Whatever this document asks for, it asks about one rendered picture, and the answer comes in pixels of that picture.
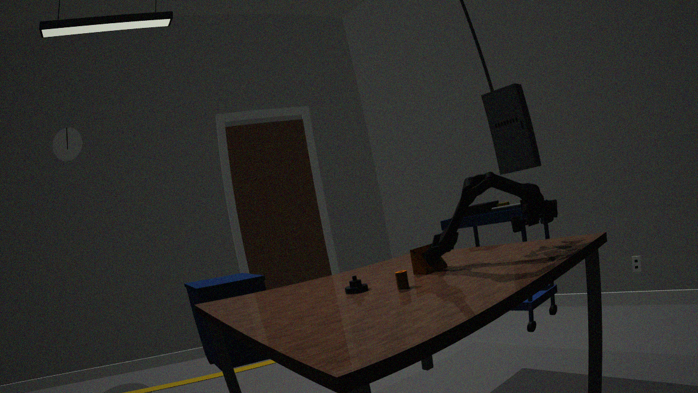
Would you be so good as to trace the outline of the orange ribbed knob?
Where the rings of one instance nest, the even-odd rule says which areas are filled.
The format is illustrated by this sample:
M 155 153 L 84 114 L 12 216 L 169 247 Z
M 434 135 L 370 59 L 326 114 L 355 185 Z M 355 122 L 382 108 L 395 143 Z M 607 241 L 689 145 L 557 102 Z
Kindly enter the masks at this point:
M 394 273 L 398 290 L 407 289 L 409 287 L 408 276 L 406 270 L 397 271 Z

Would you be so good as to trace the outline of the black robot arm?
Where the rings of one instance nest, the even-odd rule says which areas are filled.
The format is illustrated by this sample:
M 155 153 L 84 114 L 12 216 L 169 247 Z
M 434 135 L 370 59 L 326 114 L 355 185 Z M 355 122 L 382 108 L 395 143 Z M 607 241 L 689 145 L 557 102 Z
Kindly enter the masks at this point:
M 422 253 L 429 265 L 440 263 L 441 259 L 439 258 L 455 247 L 459 235 L 457 230 L 469 205 L 472 204 L 477 196 L 491 187 L 520 197 L 522 199 L 520 200 L 522 213 L 527 214 L 531 221 L 538 219 L 540 212 L 542 212 L 543 218 L 557 217 L 558 215 L 557 200 L 544 200 L 544 196 L 540 193 L 537 184 L 519 183 L 506 179 L 503 176 L 495 175 L 493 172 L 469 176 L 464 181 L 461 199 L 449 226 L 444 229 L 443 233 L 434 234 L 433 242 L 428 247 L 427 252 Z

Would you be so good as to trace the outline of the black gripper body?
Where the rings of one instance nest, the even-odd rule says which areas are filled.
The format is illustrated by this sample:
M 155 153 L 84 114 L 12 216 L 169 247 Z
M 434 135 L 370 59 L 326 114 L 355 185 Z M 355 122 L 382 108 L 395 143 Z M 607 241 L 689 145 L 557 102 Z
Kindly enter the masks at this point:
M 540 218 L 543 218 L 542 212 L 540 212 L 538 219 L 536 219 L 535 221 L 531 221 L 530 218 L 527 217 L 527 214 L 526 214 L 526 219 L 523 219 L 521 221 L 520 221 L 519 215 L 516 215 L 515 217 L 511 217 L 510 220 L 512 223 L 512 230 L 514 233 L 518 233 L 519 231 L 521 231 L 521 226 L 526 226 L 526 225 L 532 226 L 534 224 L 538 224 Z M 554 221 L 554 217 L 547 217 L 547 218 L 544 218 L 544 220 L 545 220 L 545 223 L 550 223 L 550 222 Z

